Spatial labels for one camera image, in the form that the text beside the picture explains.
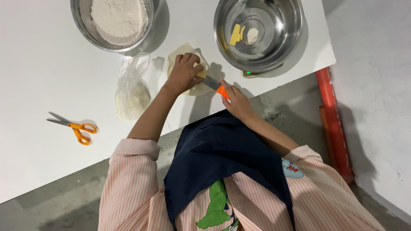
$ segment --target hand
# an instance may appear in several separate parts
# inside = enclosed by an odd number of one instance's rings
[[[220,82],[231,101],[230,103],[224,96],[221,96],[223,104],[233,116],[237,117],[237,119],[241,120],[243,123],[248,119],[258,116],[257,112],[251,107],[251,103],[247,96],[245,96],[236,86],[229,86],[223,79],[220,79]]]
[[[204,67],[200,64],[200,57],[197,55],[192,53],[178,55],[164,87],[178,96],[204,80],[196,76],[202,70]]]

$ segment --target orange knife handle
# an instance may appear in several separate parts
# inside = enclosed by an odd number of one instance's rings
[[[90,126],[93,129],[86,128],[85,127],[86,125]],[[91,134],[96,134],[97,133],[97,127],[95,125],[92,125],[92,124],[73,124],[73,123],[69,123],[68,126],[73,128],[73,129],[83,130],[83,131],[86,131],[86,132],[91,133]]]
[[[227,99],[230,99],[230,97],[229,97],[229,95],[227,94],[226,90],[224,89],[223,85],[221,85],[221,86],[217,89],[217,91],[215,91],[215,92],[217,92],[218,94],[224,96],[224,97],[227,98]]]
[[[79,143],[81,143],[82,145],[89,145],[89,144],[90,144],[90,142],[89,142],[89,140],[87,139],[87,137],[83,136],[83,135],[81,134],[80,130],[73,128],[73,131],[74,131],[74,134],[76,134],[77,141],[78,141]]]

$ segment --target knife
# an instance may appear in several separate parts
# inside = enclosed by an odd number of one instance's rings
[[[211,89],[215,90],[215,92],[217,92],[218,94],[224,96],[227,99],[230,99],[223,85],[218,80],[215,80],[210,76],[206,76],[203,83],[209,86]]]

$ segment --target shirt cuff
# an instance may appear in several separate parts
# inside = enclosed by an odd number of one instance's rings
[[[315,156],[315,157],[322,159],[321,156],[315,151],[313,151],[311,148],[309,148],[308,145],[294,148],[293,150],[290,151],[289,154],[287,154],[284,157],[284,159],[289,160],[291,162],[297,162],[309,156]]]
[[[109,163],[121,156],[147,155],[154,161],[158,159],[160,146],[152,140],[122,139],[110,157]]]

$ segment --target bowl rim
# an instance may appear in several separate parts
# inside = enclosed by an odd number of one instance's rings
[[[79,24],[79,22],[77,21],[76,14],[74,13],[74,1],[75,1],[75,0],[70,0],[70,7],[71,7],[71,9],[72,9],[72,16],[73,16],[74,22],[76,23],[77,28],[79,29],[80,33],[81,33],[91,44],[93,44],[94,46],[96,46],[96,47],[98,47],[98,48],[100,48],[100,49],[102,49],[102,50],[104,50],[104,51],[110,51],[110,52],[130,51],[130,50],[136,48],[138,45],[140,45],[140,43],[142,43],[142,41],[147,37],[148,33],[149,33],[150,30],[151,30],[151,26],[152,26],[152,23],[153,23],[153,20],[154,20],[154,2],[153,2],[153,0],[150,0],[151,17],[150,17],[150,21],[149,21],[149,23],[148,23],[147,30],[145,31],[144,35],[143,35],[135,44],[133,44],[133,45],[127,47],[127,48],[123,48],[123,49],[119,49],[119,50],[109,49],[109,48],[102,47],[102,46],[96,44],[95,42],[93,42],[93,41],[86,35],[86,33],[81,29],[80,24]]]
[[[238,63],[236,63],[236,62],[232,61],[230,58],[228,58],[228,56],[225,54],[222,47],[220,46],[220,44],[218,42],[218,38],[217,38],[217,15],[218,15],[217,13],[221,9],[221,5],[224,1],[226,1],[226,0],[220,0],[218,2],[217,8],[215,9],[214,21],[213,21],[214,41],[215,41],[215,43],[217,45],[217,48],[220,51],[221,55],[224,57],[224,59],[227,62],[229,62],[232,66],[234,66],[235,68],[237,68],[239,70],[246,71],[246,72],[254,72],[254,73],[268,72],[272,69],[275,69],[275,68],[279,67],[281,64],[283,64],[284,61],[286,60],[286,58],[288,58],[291,55],[291,53],[294,51],[295,46],[299,43],[299,41],[301,39],[300,33],[304,29],[305,17],[304,17],[304,11],[302,9],[301,0],[294,0],[298,3],[299,9],[300,9],[299,15],[301,17],[301,23],[299,24],[300,29],[297,31],[297,33],[295,35],[296,38],[294,39],[293,43],[289,46],[287,51],[284,52],[284,54],[279,59],[277,59],[277,63],[275,65],[272,65],[272,66],[269,66],[269,67],[261,67],[261,68],[244,68],[242,65],[239,65]]]

